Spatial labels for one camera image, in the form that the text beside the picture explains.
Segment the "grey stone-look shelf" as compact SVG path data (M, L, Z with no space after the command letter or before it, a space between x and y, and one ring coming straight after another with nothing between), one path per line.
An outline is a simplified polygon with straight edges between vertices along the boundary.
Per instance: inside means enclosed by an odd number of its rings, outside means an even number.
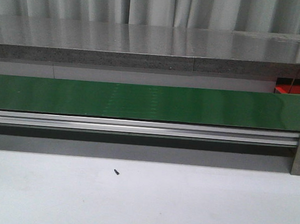
M300 79L300 35L0 15L0 58Z

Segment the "green conveyor belt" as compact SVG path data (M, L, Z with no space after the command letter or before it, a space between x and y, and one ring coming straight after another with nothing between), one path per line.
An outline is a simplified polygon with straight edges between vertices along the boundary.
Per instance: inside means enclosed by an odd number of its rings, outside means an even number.
M0 75L0 109L300 131L300 95Z

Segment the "red bin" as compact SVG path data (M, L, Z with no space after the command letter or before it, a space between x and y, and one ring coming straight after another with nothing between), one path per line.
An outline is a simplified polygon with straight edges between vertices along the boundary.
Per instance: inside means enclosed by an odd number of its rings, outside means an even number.
M300 79L278 78L274 93L276 94L300 94Z

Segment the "grey curtain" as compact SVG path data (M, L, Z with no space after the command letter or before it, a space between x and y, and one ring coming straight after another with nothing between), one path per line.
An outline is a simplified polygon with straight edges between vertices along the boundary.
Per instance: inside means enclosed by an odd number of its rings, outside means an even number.
M300 0L0 0L0 14L300 34Z

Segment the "aluminium conveyor rail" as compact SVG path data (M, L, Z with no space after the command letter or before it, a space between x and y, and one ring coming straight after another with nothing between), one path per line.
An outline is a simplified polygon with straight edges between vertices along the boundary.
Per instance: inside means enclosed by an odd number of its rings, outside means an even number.
M299 133L0 111L0 124L297 146Z

